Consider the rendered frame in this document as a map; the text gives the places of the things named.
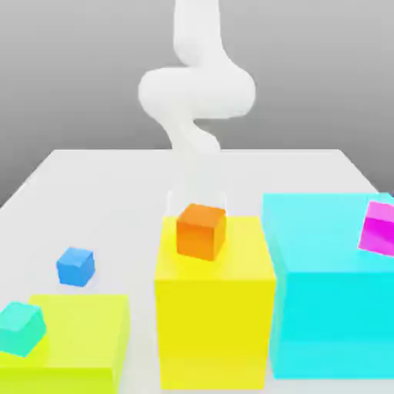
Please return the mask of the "large yellow box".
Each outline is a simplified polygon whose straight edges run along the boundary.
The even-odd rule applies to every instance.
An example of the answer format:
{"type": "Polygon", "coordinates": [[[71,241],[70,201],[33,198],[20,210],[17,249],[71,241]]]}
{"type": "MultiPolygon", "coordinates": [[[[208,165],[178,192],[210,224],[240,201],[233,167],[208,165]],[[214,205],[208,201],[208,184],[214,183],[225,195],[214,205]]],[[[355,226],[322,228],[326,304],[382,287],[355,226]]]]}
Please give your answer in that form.
{"type": "Polygon", "coordinates": [[[155,268],[162,389],[262,389],[276,277],[260,220],[231,216],[213,262],[176,251],[163,219],[155,268]]]}

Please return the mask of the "small magenta cube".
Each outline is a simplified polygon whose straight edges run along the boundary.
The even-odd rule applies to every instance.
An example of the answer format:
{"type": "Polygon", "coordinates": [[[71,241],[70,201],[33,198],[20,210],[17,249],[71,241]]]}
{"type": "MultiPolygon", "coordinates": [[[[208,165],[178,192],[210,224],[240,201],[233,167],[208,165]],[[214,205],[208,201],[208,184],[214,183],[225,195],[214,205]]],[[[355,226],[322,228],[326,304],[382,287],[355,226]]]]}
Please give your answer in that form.
{"type": "Polygon", "coordinates": [[[359,248],[394,257],[394,205],[370,201],[359,239],[359,248]]]}

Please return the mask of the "large cyan box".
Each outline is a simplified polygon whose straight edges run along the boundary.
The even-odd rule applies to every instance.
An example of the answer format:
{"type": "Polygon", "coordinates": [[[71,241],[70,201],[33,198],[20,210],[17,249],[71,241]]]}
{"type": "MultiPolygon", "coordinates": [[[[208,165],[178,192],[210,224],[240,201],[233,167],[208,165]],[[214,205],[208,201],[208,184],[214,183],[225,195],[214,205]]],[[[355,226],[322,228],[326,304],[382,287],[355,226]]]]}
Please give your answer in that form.
{"type": "Polygon", "coordinates": [[[269,357],[277,379],[394,379],[394,257],[358,247],[387,193],[266,193],[277,278],[269,357]]]}

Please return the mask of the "small orange cube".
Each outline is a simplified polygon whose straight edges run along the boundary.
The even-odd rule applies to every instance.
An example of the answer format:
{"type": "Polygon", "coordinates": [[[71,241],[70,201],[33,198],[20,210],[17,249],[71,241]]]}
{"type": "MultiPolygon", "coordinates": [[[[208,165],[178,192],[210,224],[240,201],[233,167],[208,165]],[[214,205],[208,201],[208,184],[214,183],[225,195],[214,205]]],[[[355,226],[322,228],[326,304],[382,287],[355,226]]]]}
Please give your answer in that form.
{"type": "Polygon", "coordinates": [[[214,261],[225,241],[224,209],[191,203],[176,220],[177,252],[214,261]]]}

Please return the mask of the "large lime box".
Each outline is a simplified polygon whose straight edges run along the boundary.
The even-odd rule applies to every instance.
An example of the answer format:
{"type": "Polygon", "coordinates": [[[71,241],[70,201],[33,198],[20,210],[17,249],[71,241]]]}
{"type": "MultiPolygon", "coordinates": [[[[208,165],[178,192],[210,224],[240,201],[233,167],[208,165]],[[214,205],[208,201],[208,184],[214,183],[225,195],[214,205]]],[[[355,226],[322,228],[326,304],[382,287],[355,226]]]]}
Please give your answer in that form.
{"type": "Polygon", "coordinates": [[[118,394],[130,333],[127,295],[33,295],[46,334],[26,356],[0,352],[0,394],[118,394]]]}

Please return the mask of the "small turquoise cube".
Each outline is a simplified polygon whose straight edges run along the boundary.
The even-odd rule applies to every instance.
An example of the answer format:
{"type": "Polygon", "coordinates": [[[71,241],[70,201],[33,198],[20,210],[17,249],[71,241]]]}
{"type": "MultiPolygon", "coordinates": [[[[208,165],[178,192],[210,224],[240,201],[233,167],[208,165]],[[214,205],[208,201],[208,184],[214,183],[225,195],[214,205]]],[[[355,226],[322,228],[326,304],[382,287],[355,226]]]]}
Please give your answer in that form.
{"type": "Polygon", "coordinates": [[[39,306],[10,302],[0,312],[0,352],[26,357],[46,334],[39,306]]]}

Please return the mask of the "small blue cube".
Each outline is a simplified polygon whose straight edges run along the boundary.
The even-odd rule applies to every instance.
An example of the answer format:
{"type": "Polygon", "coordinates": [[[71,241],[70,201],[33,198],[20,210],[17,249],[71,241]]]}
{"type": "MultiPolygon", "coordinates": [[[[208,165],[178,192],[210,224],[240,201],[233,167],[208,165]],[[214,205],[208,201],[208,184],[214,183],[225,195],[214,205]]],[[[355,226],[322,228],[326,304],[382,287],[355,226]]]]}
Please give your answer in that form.
{"type": "Polygon", "coordinates": [[[92,251],[68,248],[56,262],[61,284],[84,287],[95,273],[95,259],[92,251]]]}

